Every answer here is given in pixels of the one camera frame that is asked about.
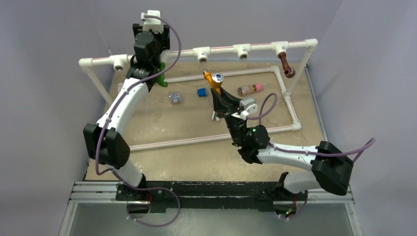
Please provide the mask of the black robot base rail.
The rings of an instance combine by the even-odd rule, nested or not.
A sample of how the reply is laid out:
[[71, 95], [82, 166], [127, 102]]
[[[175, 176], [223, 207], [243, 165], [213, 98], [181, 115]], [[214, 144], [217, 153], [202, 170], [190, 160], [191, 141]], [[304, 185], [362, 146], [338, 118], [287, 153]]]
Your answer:
[[273, 181], [146, 181], [147, 191], [117, 184], [116, 200], [145, 202], [152, 213], [177, 209], [255, 209], [278, 214], [294, 213], [296, 201], [306, 199], [306, 192], [293, 194], [283, 184]]

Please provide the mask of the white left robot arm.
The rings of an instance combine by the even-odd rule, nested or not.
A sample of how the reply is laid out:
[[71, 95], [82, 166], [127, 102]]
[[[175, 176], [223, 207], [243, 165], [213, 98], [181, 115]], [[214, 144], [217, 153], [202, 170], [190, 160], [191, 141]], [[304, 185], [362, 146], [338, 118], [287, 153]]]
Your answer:
[[135, 43], [134, 55], [122, 89], [105, 114], [95, 123], [86, 124], [83, 135], [88, 156], [94, 161], [96, 173], [102, 175], [99, 165], [107, 166], [124, 185], [134, 201], [145, 198], [146, 179], [130, 161], [130, 147], [123, 138], [127, 123], [139, 103], [156, 84], [167, 87], [165, 51], [170, 49], [168, 25], [156, 29], [133, 24]]

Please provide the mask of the orange water faucet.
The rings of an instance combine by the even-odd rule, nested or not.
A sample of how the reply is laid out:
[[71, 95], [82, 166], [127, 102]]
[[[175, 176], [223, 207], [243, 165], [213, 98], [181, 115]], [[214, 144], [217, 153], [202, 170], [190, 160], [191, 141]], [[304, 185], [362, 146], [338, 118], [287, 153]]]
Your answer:
[[203, 77], [206, 79], [210, 85], [210, 89], [215, 91], [218, 95], [222, 95], [221, 86], [224, 82], [224, 76], [219, 72], [209, 72], [207, 70], [203, 71]]

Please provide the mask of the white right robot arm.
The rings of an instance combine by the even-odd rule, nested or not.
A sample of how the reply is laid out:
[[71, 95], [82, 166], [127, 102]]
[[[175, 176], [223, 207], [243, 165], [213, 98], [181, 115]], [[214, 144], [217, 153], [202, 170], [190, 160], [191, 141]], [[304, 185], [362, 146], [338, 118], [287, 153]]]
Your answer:
[[290, 146], [271, 142], [265, 126], [247, 125], [258, 110], [256, 101], [239, 99], [223, 88], [210, 90], [214, 113], [225, 120], [232, 145], [249, 164], [282, 164], [302, 169], [300, 173], [282, 174], [276, 187], [277, 196], [288, 200], [304, 190], [322, 188], [345, 196], [354, 166], [332, 143], [321, 141], [317, 146]]

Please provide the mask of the white PVC pipe frame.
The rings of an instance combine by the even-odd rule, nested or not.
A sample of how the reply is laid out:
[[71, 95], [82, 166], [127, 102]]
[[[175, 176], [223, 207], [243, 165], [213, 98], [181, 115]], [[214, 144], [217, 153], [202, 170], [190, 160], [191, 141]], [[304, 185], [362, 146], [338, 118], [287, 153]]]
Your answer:
[[[277, 41], [270, 43], [262, 44], [237, 44], [232, 46], [222, 46], [222, 47], [198, 47], [189, 50], [182, 51], [164, 51], [161, 54], [161, 62], [166, 63], [168, 59], [174, 58], [178, 60], [181, 57], [196, 57], [197, 61], [204, 63], [208, 61], [208, 56], [211, 54], [225, 54], [225, 53], [236, 53], [241, 60], [244, 60], [248, 57], [249, 52], [251, 51], [275, 51], [276, 55], [281, 52], [287, 52], [288, 49], [292, 48], [305, 48], [306, 52], [299, 63], [299, 67], [295, 70], [296, 75], [293, 77], [293, 82], [289, 87], [286, 87], [284, 80], [282, 78], [282, 73], [280, 72], [277, 66], [271, 66], [260, 69], [247, 69], [247, 70], [238, 70], [238, 71], [229, 71], [225, 72], [224, 76], [240, 76], [240, 75], [249, 75], [249, 74], [258, 74], [258, 73], [274, 73], [278, 83], [280, 84], [281, 93], [284, 98], [284, 101], [289, 109], [289, 113], [292, 118], [292, 125], [289, 126], [280, 126], [268, 129], [269, 133], [278, 133], [284, 131], [297, 131], [301, 129], [301, 123], [297, 117], [295, 109], [291, 101], [291, 92], [294, 89], [297, 81], [299, 80], [299, 74], [307, 66], [308, 60], [315, 51], [318, 45], [318, 40], [305, 39], [302, 41]], [[112, 64], [114, 68], [123, 66], [123, 64], [129, 62], [133, 58], [132, 55], [113, 55], [106, 58], [84, 58], [79, 60], [80, 67], [86, 72], [89, 78], [94, 83], [95, 87], [99, 90], [100, 94], [110, 105], [108, 111], [105, 115], [100, 118], [97, 124], [87, 125], [84, 129], [84, 138], [86, 141], [86, 146], [88, 152], [95, 152], [97, 147], [103, 146], [104, 148], [113, 148], [113, 147], [124, 147], [126, 143], [121, 137], [120, 131], [112, 131], [114, 128], [125, 129], [125, 124], [128, 122], [128, 119], [123, 118], [124, 114], [131, 115], [136, 108], [137, 104], [144, 99], [144, 97], [149, 93], [149, 89], [146, 83], [140, 83], [138, 79], [132, 79], [128, 77], [123, 82], [121, 90], [119, 91], [115, 100], [113, 100], [107, 90], [103, 87], [102, 83], [99, 81], [97, 75], [93, 71], [93, 67], [96, 65], [105, 65]], [[110, 139], [109, 144], [102, 145], [99, 136], [95, 132], [104, 131], [105, 134], [109, 133], [111, 135], [115, 134], [114, 137]]]

